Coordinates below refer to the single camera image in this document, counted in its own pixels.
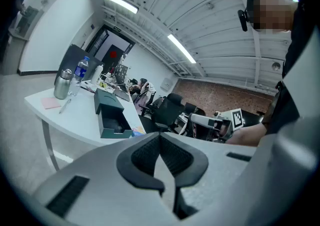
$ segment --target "gray floor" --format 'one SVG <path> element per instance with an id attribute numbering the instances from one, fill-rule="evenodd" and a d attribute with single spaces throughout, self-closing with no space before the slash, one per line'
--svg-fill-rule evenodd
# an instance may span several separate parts
<path id="1" fill-rule="evenodd" d="M 39 145 L 36 116 L 24 103 L 24 97 L 54 87 L 55 75 L 19 76 L 0 75 L 1 121 L 0 159 L 12 184 L 32 194 L 53 174 Z M 53 127 L 50 128 L 53 149 L 76 159 L 95 147 L 73 139 Z M 68 163 L 57 159 L 61 167 Z M 164 202 L 173 206 L 174 178 L 162 159 L 158 159 L 155 177 L 166 186 Z"/>

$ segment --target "exit sign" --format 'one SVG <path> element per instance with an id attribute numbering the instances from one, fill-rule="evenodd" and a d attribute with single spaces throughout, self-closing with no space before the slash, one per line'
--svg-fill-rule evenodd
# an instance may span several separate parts
<path id="1" fill-rule="evenodd" d="M 120 28 L 113 27 L 113 29 L 116 30 L 117 32 L 121 32 L 121 29 L 120 29 Z"/>

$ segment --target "white corrugated ceiling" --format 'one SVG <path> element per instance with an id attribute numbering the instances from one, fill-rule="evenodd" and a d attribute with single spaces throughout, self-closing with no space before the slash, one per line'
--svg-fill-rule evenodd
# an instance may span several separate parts
<path id="1" fill-rule="evenodd" d="M 272 64 L 282 65 L 291 43 L 290 33 L 258 33 L 254 40 L 251 28 L 243 32 L 238 19 L 237 11 L 245 9 L 243 0 L 126 1 L 138 6 L 139 12 L 133 14 L 101 0 L 106 24 L 119 27 L 178 76 L 252 89 L 257 86 L 263 91 L 271 91 L 281 80 L 282 69 L 273 71 Z M 191 64 L 168 39 L 170 33 L 197 64 Z"/>

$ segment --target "stainless steel thermos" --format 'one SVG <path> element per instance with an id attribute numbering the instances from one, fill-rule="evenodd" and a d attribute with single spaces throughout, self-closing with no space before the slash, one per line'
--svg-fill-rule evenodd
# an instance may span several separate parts
<path id="1" fill-rule="evenodd" d="M 56 79 L 54 87 L 54 96 L 58 99 L 65 99 L 68 95 L 70 82 L 72 78 L 72 71 L 64 69 L 61 71 L 60 76 Z"/>

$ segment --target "bottle label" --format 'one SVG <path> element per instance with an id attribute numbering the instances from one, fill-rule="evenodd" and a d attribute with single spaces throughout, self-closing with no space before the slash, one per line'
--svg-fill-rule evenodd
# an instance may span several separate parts
<path id="1" fill-rule="evenodd" d="M 87 71 L 86 69 L 80 68 L 80 67 L 77 66 L 75 71 L 74 71 L 74 74 L 79 76 L 79 77 L 81 77 L 81 78 L 83 78 L 85 76 L 85 74 L 86 74 L 86 71 Z"/>

